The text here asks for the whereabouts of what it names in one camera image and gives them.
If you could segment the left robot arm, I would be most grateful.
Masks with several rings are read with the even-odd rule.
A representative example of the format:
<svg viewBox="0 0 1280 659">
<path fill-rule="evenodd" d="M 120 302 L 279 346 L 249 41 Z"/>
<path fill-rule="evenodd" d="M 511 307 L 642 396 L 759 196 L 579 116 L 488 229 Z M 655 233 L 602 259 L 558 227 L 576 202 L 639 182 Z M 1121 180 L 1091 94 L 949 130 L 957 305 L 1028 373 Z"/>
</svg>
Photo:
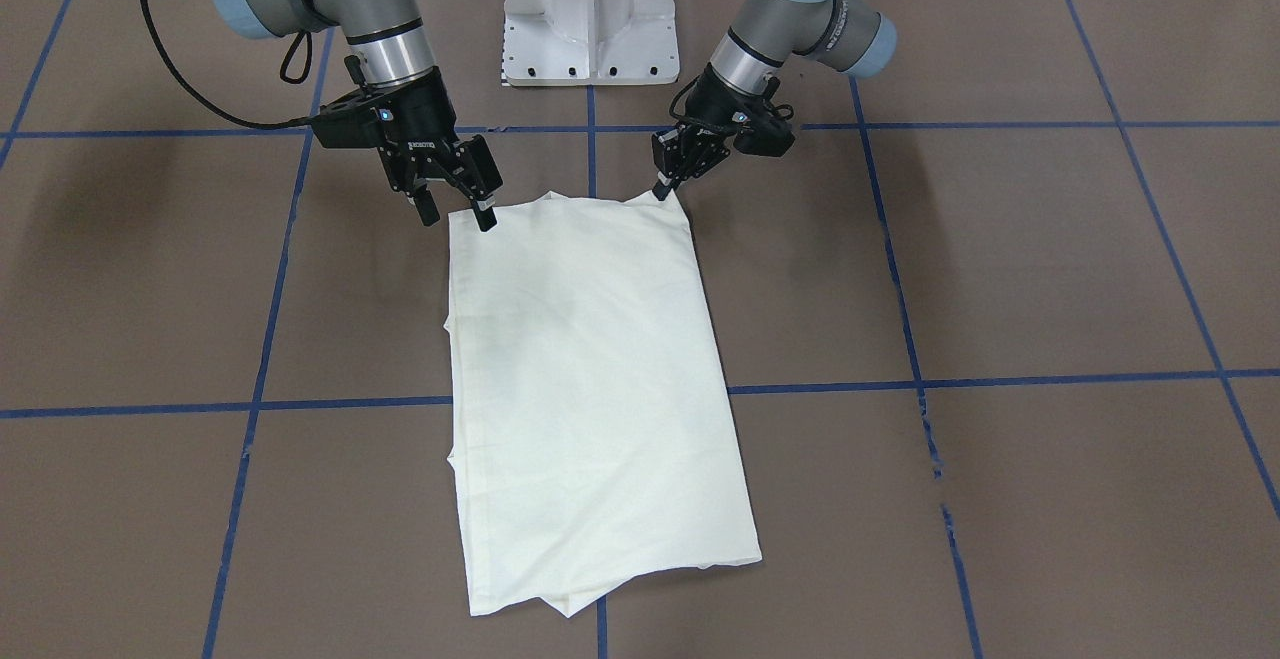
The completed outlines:
<svg viewBox="0 0 1280 659">
<path fill-rule="evenodd" d="M 883 70 L 897 40 L 893 22 L 864 0 L 745 0 L 701 74 L 669 102 L 671 129 L 654 132 L 654 197 L 667 198 L 733 152 L 787 152 L 794 113 L 773 102 L 787 58 L 856 79 Z"/>
</svg>

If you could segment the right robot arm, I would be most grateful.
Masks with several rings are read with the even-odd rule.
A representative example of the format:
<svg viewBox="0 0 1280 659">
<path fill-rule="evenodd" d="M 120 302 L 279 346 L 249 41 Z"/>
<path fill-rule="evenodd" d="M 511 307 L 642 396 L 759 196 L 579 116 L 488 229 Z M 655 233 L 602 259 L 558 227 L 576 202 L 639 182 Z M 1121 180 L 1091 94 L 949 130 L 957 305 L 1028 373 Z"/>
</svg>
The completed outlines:
<svg viewBox="0 0 1280 659">
<path fill-rule="evenodd" d="M 480 230 L 497 225 L 500 171 L 485 139 L 461 139 L 456 113 L 430 47 L 416 0 L 212 0 L 230 29 L 246 38 L 315 33 L 338 27 L 355 90 L 319 109 L 308 125 L 325 148 L 374 148 L 392 189 L 406 195 L 421 221 L 440 214 L 431 182 L 468 200 Z"/>
</svg>

